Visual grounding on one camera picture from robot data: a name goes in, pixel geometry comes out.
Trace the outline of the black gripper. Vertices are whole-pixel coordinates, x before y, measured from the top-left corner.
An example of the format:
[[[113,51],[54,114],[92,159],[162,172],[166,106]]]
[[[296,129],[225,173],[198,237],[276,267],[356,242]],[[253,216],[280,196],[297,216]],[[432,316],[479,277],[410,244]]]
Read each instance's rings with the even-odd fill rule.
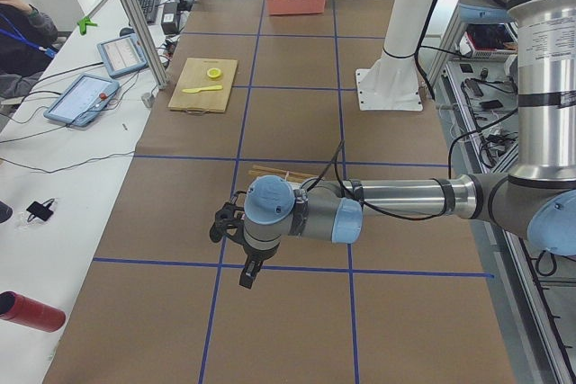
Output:
[[[239,277],[240,286],[246,289],[252,288],[262,265],[266,260],[272,258],[276,254],[279,245],[279,243],[276,243],[267,249],[257,249],[251,245],[243,246],[243,250],[247,255],[247,260]]]

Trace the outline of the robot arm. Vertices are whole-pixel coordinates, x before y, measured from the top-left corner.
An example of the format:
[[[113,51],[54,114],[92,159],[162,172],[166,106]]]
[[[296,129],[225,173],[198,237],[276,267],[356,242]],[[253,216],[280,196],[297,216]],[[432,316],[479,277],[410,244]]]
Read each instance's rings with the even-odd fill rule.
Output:
[[[355,242],[365,213],[407,220],[480,219],[556,255],[575,252],[575,0],[463,0],[517,23],[518,159],[503,174],[415,181],[318,180],[293,188],[267,175],[247,189],[236,239],[250,287],[284,236]]]

